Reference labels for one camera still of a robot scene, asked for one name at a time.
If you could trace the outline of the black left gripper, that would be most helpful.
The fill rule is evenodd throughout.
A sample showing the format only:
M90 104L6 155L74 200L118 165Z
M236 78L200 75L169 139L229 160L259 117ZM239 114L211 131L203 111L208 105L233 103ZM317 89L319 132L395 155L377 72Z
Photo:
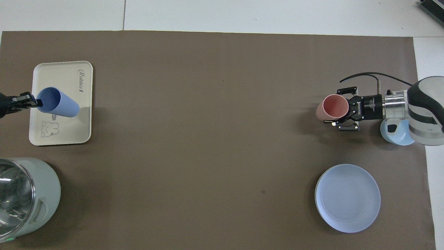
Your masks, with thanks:
M30 92L23 92L19 96L0 94L0 118L2 119L8 114L13 114L16 111L10 111L10 104L14 101L15 110L24 110L30 108L42 107L43 103L40 99L33 99Z

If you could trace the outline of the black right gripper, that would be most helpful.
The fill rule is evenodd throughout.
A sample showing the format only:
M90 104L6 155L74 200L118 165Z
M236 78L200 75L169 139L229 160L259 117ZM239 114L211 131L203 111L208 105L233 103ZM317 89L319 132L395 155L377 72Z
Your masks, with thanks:
M357 87L344 87L338 89L338 95L349 99L349 120L324 120L340 131L358 131L359 121L382 120L384 118L382 95L357 95Z

